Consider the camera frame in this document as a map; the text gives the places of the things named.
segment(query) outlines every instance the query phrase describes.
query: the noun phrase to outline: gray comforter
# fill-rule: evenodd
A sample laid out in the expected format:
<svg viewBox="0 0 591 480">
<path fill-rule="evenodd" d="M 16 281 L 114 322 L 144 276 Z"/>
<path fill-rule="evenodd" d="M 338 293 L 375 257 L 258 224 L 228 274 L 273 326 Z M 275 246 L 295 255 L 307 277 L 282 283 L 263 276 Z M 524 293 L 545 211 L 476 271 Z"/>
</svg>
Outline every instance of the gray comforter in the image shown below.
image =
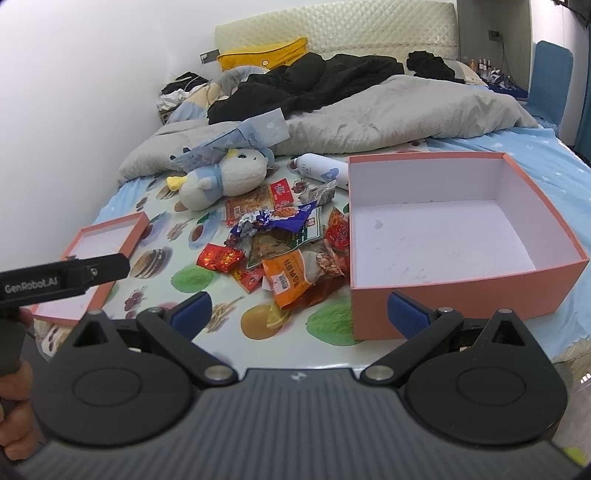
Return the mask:
<svg viewBox="0 0 591 480">
<path fill-rule="evenodd" d="M 178 170 L 170 157 L 236 127 L 208 125 L 207 119 L 164 125 L 125 159 L 123 183 L 161 171 Z M 291 138 L 276 155 L 343 154 L 391 147 L 418 138 L 472 138 L 510 127 L 538 127 L 513 98 L 480 87 L 395 75 L 312 113 L 287 120 Z"/>
</svg>

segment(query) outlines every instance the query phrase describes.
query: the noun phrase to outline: headboard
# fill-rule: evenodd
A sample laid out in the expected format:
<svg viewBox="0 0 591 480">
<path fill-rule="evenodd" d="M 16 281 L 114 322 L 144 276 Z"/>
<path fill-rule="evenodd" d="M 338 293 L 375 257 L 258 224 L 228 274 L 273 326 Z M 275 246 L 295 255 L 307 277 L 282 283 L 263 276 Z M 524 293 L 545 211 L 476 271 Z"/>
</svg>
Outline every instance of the headboard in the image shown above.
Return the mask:
<svg viewBox="0 0 591 480">
<path fill-rule="evenodd" d="M 326 59 L 349 53 L 399 61 L 414 50 L 456 60 L 458 36 L 454 4 L 427 0 L 353 0 L 290 8 L 218 25 L 215 32 L 221 53 L 308 37 L 308 51 Z"/>
</svg>

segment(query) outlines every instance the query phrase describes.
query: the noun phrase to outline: white duck plush toy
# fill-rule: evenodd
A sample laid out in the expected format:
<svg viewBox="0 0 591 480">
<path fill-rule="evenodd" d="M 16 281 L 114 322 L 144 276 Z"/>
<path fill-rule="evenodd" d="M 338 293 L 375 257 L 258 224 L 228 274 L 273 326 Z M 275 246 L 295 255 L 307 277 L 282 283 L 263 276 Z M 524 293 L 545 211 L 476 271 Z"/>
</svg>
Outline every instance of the white duck plush toy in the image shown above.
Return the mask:
<svg viewBox="0 0 591 480">
<path fill-rule="evenodd" d="M 257 188 L 274 159 L 269 148 L 233 148 L 218 164 L 196 168 L 184 177 L 168 177 L 166 183 L 170 190 L 178 190 L 186 208 L 205 210 L 223 196 L 235 197 Z"/>
</svg>

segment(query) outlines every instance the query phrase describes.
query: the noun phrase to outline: pink box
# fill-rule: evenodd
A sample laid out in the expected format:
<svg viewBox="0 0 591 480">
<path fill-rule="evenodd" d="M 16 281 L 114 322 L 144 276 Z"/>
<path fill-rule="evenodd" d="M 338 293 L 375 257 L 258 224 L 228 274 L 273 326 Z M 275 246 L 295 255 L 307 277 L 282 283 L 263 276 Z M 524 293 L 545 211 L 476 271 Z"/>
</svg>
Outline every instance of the pink box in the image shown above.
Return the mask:
<svg viewBox="0 0 591 480">
<path fill-rule="evenodd" d="M 393 289 L 436 309 L 522 319 L 554 312 L 589 262 L 556 208 L 507 154 L 349 157 L 356 339 L 401 338 Z"/>
<path fill-rule="evenodd" d="M 91 258 L 115 253 L 123 253 L 129 258 L 149 223 L 146 214 L 139 212 L 83 228 L 61 260 L 69 255 Z M 110 282 L 91 287 L 79 297 L 41 303 L 33 306 L 31 311 L 38 320 L 74 326 L 88 310 L 102 308 L 114 284 Z"/>
</svg>

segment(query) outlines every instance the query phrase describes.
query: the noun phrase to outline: barcode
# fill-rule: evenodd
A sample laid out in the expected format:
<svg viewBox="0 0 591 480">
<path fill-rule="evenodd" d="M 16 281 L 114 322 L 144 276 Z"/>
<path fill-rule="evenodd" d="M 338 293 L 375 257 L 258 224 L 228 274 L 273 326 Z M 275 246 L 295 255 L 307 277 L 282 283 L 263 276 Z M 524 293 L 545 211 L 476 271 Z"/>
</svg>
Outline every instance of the barcode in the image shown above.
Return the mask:
<svg viewBox="0 0 591 480">
<path fill-rule="evenodd" d="M 284 273 L 273 275 L 271 280 L 273 282 L 273 291 L 276 294 L 283 293 L 290 289 L 290 281 L 287 280 L 287 277 Z"/>
</svg>

